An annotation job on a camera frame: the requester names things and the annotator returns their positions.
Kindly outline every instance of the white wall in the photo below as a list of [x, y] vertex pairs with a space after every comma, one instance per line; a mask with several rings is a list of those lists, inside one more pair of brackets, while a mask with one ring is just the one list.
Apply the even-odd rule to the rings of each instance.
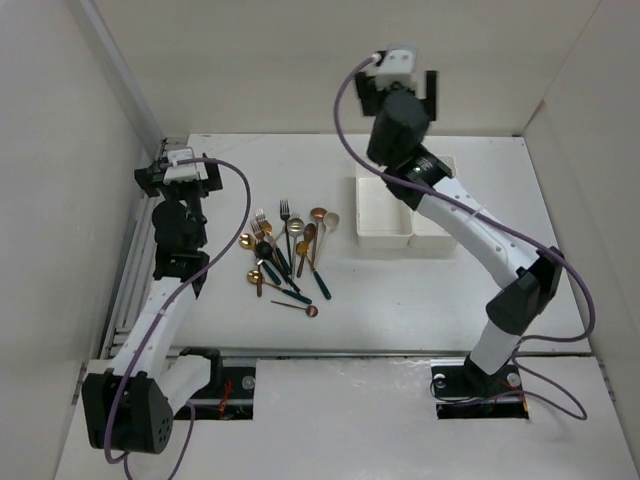
[[0, 478], [55, 471], [141, 143], [63, 0], [0, 1]]
[[602, 0], [525, 138], [560, 244], [584, 274], [593, 337], [640, 465], [637, 0]]
[[[167, 134], [333, 132], [345, 75], [419, 46], [434, 134], [522, 132], [598, 0], [97, 0]], [[368, 131], [355, 101], [350, 131]]]

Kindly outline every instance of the cable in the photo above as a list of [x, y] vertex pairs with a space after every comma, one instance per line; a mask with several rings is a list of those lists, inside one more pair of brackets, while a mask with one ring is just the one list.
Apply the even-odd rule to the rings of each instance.
[[[104, 456], [107, 462], [112, 465], [124, 461], [128, 455], [128, 453], [125, 452], [122, 455], [120, 455], [118, 458], [113, 458], [111, 454], [111, 440], [113, 437], [113, 425], [115, 423], [116, 412], [118, 411], [118, 405], [120, 404], [120, 401], [122, 400], [122, 397], [124, 395], [124, 389], [126, 387], [127, 382], [129, 381], [129, 378], [131, 378], [131, 372], [133, 371], [133, 368], [135, 367], [138, 359], [140, 358], [140, 356], [142, 355], [142, 352], [144, 351], [144, 347], [149, 342], [151, 335], [153, 335], [154, 330], [160, 323], [160, 320], [162, 319], [169, 305], [171, 305], [174, 302], [174, 300], [178, 297], [178, 295], [180, 295], [183, 292], [185, 288], [189, 287], [196, 279], [198, 279], [201, 275], [203, 275], [211, 267], [213, 267], [229, 251], [232, 245], [236, 242], [236, 239], [242, 233], [242, 230], [244, 229], [244, 226], [246, 225], [247, 220], [249, 219], [249, 212], [251, 210], [251, 187], [249, 186], [249, 180], [247, 179], [246, 175], [242, 172], [242, 170], [240, 170], [235, 165], [232, 165], [228, 162], [225, 162], [223, 160], [218, 160], [215, 158], [193, 158], [190, 160], [181, 160], [178, 162], [178, 165], [188, 165], [191, 163], [199, 163], [199, 162], [211, 163], [214, 165], [222, 165], [223, 167], [229, 168], [238, 174], [238, 176], [242, 180], [242, 183], [244, 184], [244, 188], [247, 195], [247, 199], [246, 199], [247, 203], [244, 210], [244, 216], [242, 218], [242, 222], [240, 223], [240, 226], [238, 227], [236, 232], [233, 234], [233, 237], [231, 237], [231, 240], [229, 241], [229, 243], [227, 243], [224, 246], [224, 248], [220, 250], [220, 253], [218, 253], [218, 255], [216, 255], [216, 257], [213, 260], [211, 260], [207, 265], [205, 265], [201, 270], [194, 273], [186, 281], [182, 282], [180, 286], [175, 290], [175, 292], [173, 292], [169, 296], [169, 298], [167, 298], [167, 301], [164, 302], [164, 304], [160, 308], [160, 311], [158, 312], [156, 317], [153, 319], [153, 322], [151, 323], [149, 330], [147, 330], [147, 333], [142, 338], [142, 341], [140, 342], [140, 346], [135, 351], [133, 358], [131, 358], [131, 362], [129, 362], [129, 365], [124, 371], [124, 374], [122, 375], [122, 379], [118, 384], [118, 389], [116, 390], [115, 397], [113, 398], [113, 402], [111, 403], [111, 409], [109, 410], [109, 416], [107, 417], [107, 426], [104, 434]], [[182, 459], [184, 457], [184, 452], [186, 451], [189, 440], [191, 439], [191, 430], [193, 429], [193, 423], [195, 422], [195, 408], [190, 404], [189, 404], [189, 408], [192, 410], [189, 434], [187, 435], [187, 438], [185, 440], [185, 445], [182, 448], [182, 453], [178, 458], [178, 462], [176, 463], [176, 466], [173, 472], [171, 473], [169, 480], [171, 480], [175, 475], [175, 473], [178, 471], [178, 468], [180, 467], [180, 463], [182, 462]], [[127, 470], [128, 470], [128, 467], [125, 464], [125, 474], [127, 475], [127, 478], [131, 478], [130, 473], [128, 473]]]
[[578, 342], [580, 340], [584, 340], [585, 338], [588, 338], [591, 333], [593, 333], [593, 330], [595, 329], [596, 326], [596, 310], [595, 310], [595, 305], [593, 302], [593, 297], [591, 296], [591, 292], [589, 292], [589, 288], [587, 287], [587, 284], [585, 283], [585, 281], [582, 279], [582, 277], [580, 276], [580, 274], [575, 270], [575, 268], [573, 268], [573, 266], [571, 266], [571, 264], [569, 264], [569, 262], [567, 260], [565, 260], [562, 256], [556, 254], [553, 250], [551, 250], [549, 247], [547, 247], [546, 245], [543, 245], [542, 243], [538, 242], [537, 240], [529, 237], [528, 235], [525, 235], [524, 233], [520, 233], [510, 227], [507, 227], [506, 225], [501, 224], [500, 222], [487, 217], [486, 215], [483, 215], [479, 212], [476, 212], [474, 209], [472, 209], [471, 207], [465, 205], [462, 202], [459, 202], [458, 200], [455, 200], [447, 195], [444, 195], [438, 191], [436, 191], [435, 189], [431, 188], [431, 187], [427, 187], [427, 186], [423, 186], [423, 185], [416, 185], [412, 182], [407, 182], [405, 180], [401, 180], [399, 178], [393, 177], [391, 175], [387, 175], [383, 172], [380, 172], [379, 170], [377, 170], [376, 168], [372, 167], [371, 165], [369, 165], [363, 158], [361, 158], [356, 152], [355, 150], [351, 147], [351, 145], [349, 144], [349, 142], [347, 141], [345, 135], [344, 135], [344, 130], [342, 129], [342, 125], [340, 124], [340, 103], [342, 101], [342, 97], [344, 96], [344, 92], [346, 91], [347, 87], [349, 86], [349, 84], [352, 82], [352, 80], [355, 78], [356, 74], [358, 72], [360, 72], [362, 69], [364, 69], [365, 67], [367, 67], [368, 65], [372, 64], [372, 63], [376, 63], [380, 60], [380, 54], [375, 53], [373, 55], [371, 55], [369, 58], [367, 58], [366, 60], [360, 62], [350, 73], [349, 75], [347, 75], [347, 78], [344, 79], [344, 81], [342, 82], [342, 84], [340, 85], [340, 88], [338, 89], [338, 93], [336, 95], [335, 101], [333, 103], [333, 122], [335, 124], [336, 127], [336, 132], [338, 134], [338, 138], [340, 139], [340, 142], [342, 143], [342, 146], [345, 148], [345, 150], [349, 153], [349, 155], [358, 163], [360, 164], [360, 166], [362, 166], [364, 169], [366, 169], [367, 171], [373, 173], [374, 175], [377, 175], [378, 177], [380, 177], [382, 180], [384, 180], [387, 183], [395, 183], [396, 185], [400, 185], [406, 188], [410, 188], [412, 190], [415, 190], [417, 192], [420, 192], [422, 194], [425, 195], [431, 195], [435, 198], [438, 198], [444, 202], [447, 202], [457, 208], [459, 208], [460, 210], [463, 210], [465, 212], [467, 212], [470, 215], [475, 215], [478, 219], [482, 220], [483, 222], [487, 223], [488, 225], [491, 225], [494, 228], [497, 228], [498, 230], [503, 231], [504, 233], [507, 233], [515, 238], [518, 238], [530, 245], [533, 245], [534, 247], [536, 247], [536, 249], [544, 252], [546, 255], [550, 256], [551, 258], [553, 258], [557, 263], [559, 263], [560, 265], [562, 265], [562, 267], [569, 272], [569, 274], [574, 278], [574, 280], [576, 281], [578, 287], [580, 287], [580, 290], [582, 291], [582, 294], [584, 296], [584, 299], [587, 303], [587, 310], [589, 312], [589, 320], [587, 323], [587, 326], [584, 330], [583, 333], [581, 333], [580, 335], [576, 335], [574, 337], [550, 337], [550, 336], [546, 336], [546, 335], [526, 335], [524, 337], [522, 337], [520, 339], [520, 342], [518, 343], [518, 345], [516, 346], [516, 348], [513, 350], [513, 353], [511, 355], [511, 361], [513, 362], [513, 364], [518, 367], [520, 370], [529, 373], [530, 375], [533, 375], [534, 377], [537, 377], [551, 385], [553, 385], [554, 387], [556, 387], [558, 390], [560, 390], [562, 393], [564, 393], [567, 397], [569, 397], [569, 399], [575, 403], [575, 405], [578, 407], [578, 409], [580, 410], [580, 415], [575, 414], [569, 410], [567, 410], [566, 408], [558, 405], [557, 403], [555, 403], [552, 400], [549, 400], [548, 398], [539, 395], [537, 393], [534, 392], [528, 392], [525, 390], [518, 390], [518, 392], [505, 392], [505, 393], [501, 393], [499, 395], [494, 395], [492, 397], [488, 397], [488, 398], [484, 398], [484, 399], [480, 399], [480, 400], [472, 400], [469, 402], [459, 402], [456, 403], [456, 405], [459, 406], [472, 406], [472, 405], [478, 405], [478, 404], [482, 404], [482, 403], [486, 403], [486, 402], [490, 402], [492, 400], [498, 399], [500, 397], [505, 397], [508, 395], [529, 395], [532, 396], [534, 398], [537, 398], [555, 408], [557, 408], [558, 410], [562, 411], [563, 413], [566, 413], [567, 415], [569, 415], [570, 417], [573, 417], [575, 419], [578, 420], [586, 420], [587, 419], [587, 412], [584, 409], [584, 407], [582, 406], [582, 404], [578, 401], [578, 399], [571, 394], [571, 392], [569, 392], [566, 388], [562, 387], [561, 385], [559, 385], [557, 382], [551, 380], [550, 378], [534, 372], [533, 370], [531, 370], [530, 368], [524, 367], [521, 364], [518, 363], [518, 361], [516, 360], [516, 356], [518, 355], [518, 349], [520, 348], [520, 346], [529, 340], [543, 340], [543, 341], [548, 341], [548, 342], [557, 342], [557, 343], [573, 343], [573, 342]]

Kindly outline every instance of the purple cable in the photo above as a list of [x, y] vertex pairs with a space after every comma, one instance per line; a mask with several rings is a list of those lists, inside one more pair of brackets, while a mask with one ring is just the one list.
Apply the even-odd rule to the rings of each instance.
[[[138, 349], [134, 353], [133, 358], [131, 359], [131, 362], [129, 363], [129, 365], [127, 366], [126, 370], [124, 371], [124, 374], [122, 375], [122, 379], [120, 380], [120, 383], [118, 384], [118, 389], [116, 390], [115, 397], [113, 398], [113, 402], [111, 403], [111, 409], [109, 410], [109, 416], [107, 417], [107, 426], [106, 426], [105, 434], [104, 434], [104, 456], [105, 456], [107, 462], [112, 464], [112, 465], [122, 462], [123, 460], [126, 459], [126, 457], [128, 455], [128, 453], [123, 453], [118, 458], [113, 458], [113, 456], [111, 455], [111, 440], [112, 440], [112, 436], [113, 436], [113, 424], [115, 423], [116, 412], [118, 410], [118, 405], [120, 404], [120, 401], [122, 400], [122, 396], [124, 395], [124, 389], [125, 389], [125, 387], [127, 385], [127, 381], [129, 380], [129, 378], [131, 378], [131, 372], [133, 371], [133, 368], [135, 367], [136, 363], [138, 362], [140, 356], [142, 355], [142, 352], [144, 351], [144, 347], [149, 342], [149, 339], [151, 338], [151, 335], [153, 335], [154, 330], [156, 329], [156, 327], [160, 323], [160, 320], [162, 319], [162, 317], [164, 315], [164, 312], [169, 307], [169, 305], [171, 305], [173, 303], [173, 301], [178, 297], [178, 295], [180, 295], [180, 293], [182, 293], [182, 291], [185, 288], [189, 287], [189, 285], [191, 285], [197, 278], [199, 278], [201, 275], [203, 275], [205, 272], [207, 272], [211, 267], [213, 267], [218, 262], [218, 260], [220, 260], [229, 251], [231, 246], [235, 243], [236, 239], [242, 233], [242, 230], [244, 229], [244, 226], [246, 225], [247, 220], [249, 219], [249, 212], [251, 210], [251, 187], [249, 186], [249, 180], [247, 180], [247, 177], [245, 176], [245, 174], [242, 173], [242, 171], [238, 167], [236, 167], [235, 165], [232, 165], [232, 164], [230, 164], [228, 162], [225, 162], [223, 160], [218, 160], [218, 159], [215, 159], [215, 158], [194, 158], [194, 159], [191, 159], [191, 160], [181, 160], [181, 161], [178, 162], [178, 164], [179, 165], [188, 165], [190, 163], [199, 163], [199, 162], [212, 163], [212, 164], [215, 164], [215, 165], [222, 165], [223, 167], [227, 167], [227, 168], [233, 170], [235, 173], [238, 174], [238, 176], [242, 180], [242, 183], [244, 183], [244, 188], [245, 188], [245, 191], [247, 193], [247, 204], [246, 204], [246, 208], [245, 208], [245, 211], [244, 211], [244, 217], [242, 218], [242, 222], [240, 223], [240, 226], [238, 227], [238, 230], [236, 230], [236, 232], [233, 234], [233, 237], [231, 238], [229, 243], [227, 243], [224, 246], [224, 248], [222, 250], [220, 250], [220, 253], [218, 253], [218, 255], [216, 255], [216, 257], [213, 260], [211, 260], [207, 265], [205, 265], [200, 271], [194, 273], [190, 278], [188, 278], [186, 281], [182, 282], [180, 284], [180, 286], [175, 290], [175, 292], [173, 292], [169, 296], [169, 298], [167, 298], [167, 301], [164, 302], [164, 304], [162, 305], [162, 308], [160, 309], [160, 311], [158, 312], [156, 317], [153, 319], [153, 322], [151, 323], [151, 326], [149, 327], [149, 330], [147, 330], [147, 333], [142, 338], [142, 341], [140, 342], [140, 346], [138, 347]], [[190, 406], [189, 408], [192, 409], [191, 426], [190, 426], [190, 429], [189, 429], [189, 434], [187, 435], [187, 438], [185, 440], [185, 445], [183, 447], [183, 451], [180, 454], [180, 457], [178, 458], [178, 462], [176, 463], [176, 466], [175, 466], [175, 468], [173, 470], [173, 473], [171, 474], [171, 477], [169, 478], [169, 480], [171, 478], [173, 478], [175, 473], [178, 471], [178, 468], [180, 467], [180, 463], [182, 462], [182, 459], [184, 457], [184, 453], [186, 451], [187, 445], [188, 445], [189, 440], [191, 438], [191, 430], [193, 429], [193, 422], [195, 421], [195, 410], [193, 409], [192, 406]], [[127, 474], [128, 478], [130, 478], [129, 477], [130, 473], [127, 473], [127, 470], [128, 470], [128, 468], [125, 466], [125, 473]]]
[[[191, 412], [191, 419], [189, 422], [189, 430], [187, 431], [187, 437], [184, 439], [184, 443], [182, 444], [182, 450], [180, 451], [180, 455], [178, 456], [178, 460], [176, 461], [173, 470], [171, 471], [171, 475], [167, 480], [172, 480], [173, 477], [178, 473], [178, 469], [182, 464], [182, 459], [184, 458], [185, 453], [187, 453], [187, 447], [189, 446], [189, 440], [191, 440], [191, 434], [193, 433], [193, 425], [196, 423], [196, 407], [193, 403], [187, 402], [187, 407]], [[129, 469], [129, 457], [124, 457], [124, 474], [127, 476], [127, 480], [133, 480], [133, 475], [131, 475], [131, 470]]]
[[355, 150], [353, 150], [353, 148], [351, 147], [351, 145], [349, 145], [349, 142], [347, 141], [347, 139], [345, 138], [344, 135], [344, 130], [342, 129], [342, 126], [340, 124], [340, 102], [342, 101], [342, 97], [344, 96], [344, 92], [347, 90], [347, 87], [349, 86], [349, 84], [351, 83], [351, 81], [355, 78], [356, 74], [361, 71], [362, 69], [364, 69], [365, 67], [367, 67], [368, 65], [375, 63], [378, 61], [378, 58], [375, 55], [372, 55], [371, 57], [367, 58], [366, 60], [362, 61], [360, 64], [358, 64], [350, 73], [349, 75], [347, 75], [347, 78], [344, 79], [344, 81], [342, 82], [342, 85], [340, 85], [340, 88], [338, 89], [338, 94], [336, 95], [336, 99], [333, 103], [333, 122], [335, 124], [336, 127], [336, 132], [338, 134], [338, 138], [340, 139], [340, 142], [342, 143], [342, 145], [344, 146], [344, 148], [347, 150], [347, 152], [349, 153], [349, 155], [356, 161], [358, 162], [363, 168], [365, 168], [367, 171], [377, 175], [378, 177], [380, 177], [382, 180], [384, 180], [385, 182], [388, 183], [395, 183], [396, 185], [401, 185], [403, 187], [406, 188], [411, 188], [412, 190], [415, 190], [417, 192], [426, 194], [426, 195], [431, 195], [433, 197], [436, 197], [444, 202], [447, 202], [453, 206], [455, 206], [456, 208], [459, 208], [471, 215], [475, 215], [477, 218], [479, 218], [480, 220], [482, 220], [483, 222], [491, 225], [494, 228], [497, 228], [498, 230], [501, 230], [515, 238], [519, 238], [520, 240], [533, 245], [534, 247], [536, 247], [536, 249], [544, 252], [545, 254], [549, 255], [550, 257], [552, 257], [556, 262], [558, 262], [560, 265], [562, 265], [562, 267], [564, 267], [565, 270], [567, 270], [567, 272], [569, 272], [569, 274], [574, 278], [574, 280], [576, 281], [576, 283], [578, 284], [578, 286], [580, 287], [580, 290], [582, 291], [582, 294], [584, 295], [584, 298], [587, 302], [587, 309], [589, 312], [589, 321], [587, 323], [587, 327], [585, 328], [585, 331], [580, 334], [580, 335], [576, 335], [574, 337], [550, 337], [550, 336], [546, 336], [546, 335], [526, 335], [524, 337], [522, 337], [522, 339], [520, 340], [518, 346], [514, 349], [512, 355], [511, 355], [511, 361], [513, 362], [514, 365], [516, 365], [518, 368], [520, 368], [521, 370], [529, 373], [530, 375], [533, 375], [541, 380], [544, 380], [545, 382], [553, 385], [554, 387], [556, 387], [558, 390], [560, 390], [562, 393], [564, 393], [567, 397], [569, 397], [569, 399], [576, 404], [576, 406], [578, 407], [578, 409], [581, 412], [581, 415], [577, 415], [573, 412], [570, 412], [569, 410], [567, 410], [566, 408], [558, 405], [557, 403], [555, 403], [552, 400], [549, 400], [546, 397], [543, 397], [540, 394], [537, 394], [535, 392], [527, 392], [524, 390], [517, 390], [517, 391], [513, 391], [513, 392], [505, 392], [499, 395], [495, 395], [492, 397], [488, 397], [488, 398], [483, 398], [480, 400], [472, 400], [469, 402], [459, 402], [456, 403], [456, 405], [458, 406], [472, 406], [472, 405], [479, 405], [479, 404], [483, 404], [483, 403], [487, 403], [490, 401], [493, 401], [495, 399], [501, 398], [501, 397], [506, 397], [506, 396], [512, 396], [512, 395], [521, 395], [521, 394], [525, 394], [525, 395], [530, 395], [532, 397], [535, 397], [539, 400], [542, 400], [543, 402], [546, 402], [547, 404], [557, 408], [558, 410], [566, 413], [567, 415], [578, 419], [578, 420], [586, 420], [587, 419], [587, 412], [584, 409], [584, 407], [582, 406], [582, 404], [578, 401], [578, 399], [571, 393], [569, 392], [566, 388], [562, 387], [561, 385], [559, 385], [557, 382], [551, 380], [548, 377], [545, 377], [544, 375], [541, 375], [537, 372], [534, 372], [533, 370], [531, 370], [530, 368], [527, 367], [523, 367], [521, 364], [519, 364], [516, 360], [516, 356], [518, 354], [518, 349], [520, 348], [520, 346], [526, 342], [527, 340], [543, 340], [543, 341], [548, 341], [548, 342], [557, 342], [557, 343], [572, 343], [572, 342], [578, 342], [580, 340], [584, 340], [585, 338], [588, 338], [589, 335], [591, 335], [591, 333], [593, 333], [593, 330], [595, 329], [596, 326], [596, 310], [595, 310], [595, 305], [593, 303], [593, 297], [591, 296], [591, 292], [589, 292], [589, 288], [587, 287], [587, 284], [585, 283], [585, 281], [582, 279], [582, 277], [578, 274], [578, 272], [575, 270], [575, 268], [573, 268], [569, 262], [567, 262], [567, 260], [565, 260], [563, 257], [561, 257], [560, 255], [557, 255], [553, 250], [551, 250], [549, 247], [547, 247], [546, 245], [543, 245], [542, 243], [538, 242], [537, 240], [525, 235], [524, 233], [520, 233], [516, 230], [513, 230], [512, 228], [509, 228], [505, 225], [502, 225], [500, 222], [497, 222], [496, 220], [493, 220], [492, 218], [487, 217], [486, 215], [483, 215], [481, 213], [477, 213], [474, 209], [472, 209], [471, 207], [465, 205], [462, 202], [459, 202], [447, 195], [444, 195], [440, 192], [437, 192], [436, 190], [434, 190], [431, 187], [427, 187], [427, 186], [422, 186], [422, 185], [416, 185], [414, 183], [411, 182], [407, 182], [405, 180], [401, 180], [399, 178], [393, 177], [391, 175], [387, 175], [385, 173], [380, 172], [379, 170], [377, 170], [376, 168], [372, 167], [371, 165], [369, 165], [364, 159], [362, 159], [356, 152]]

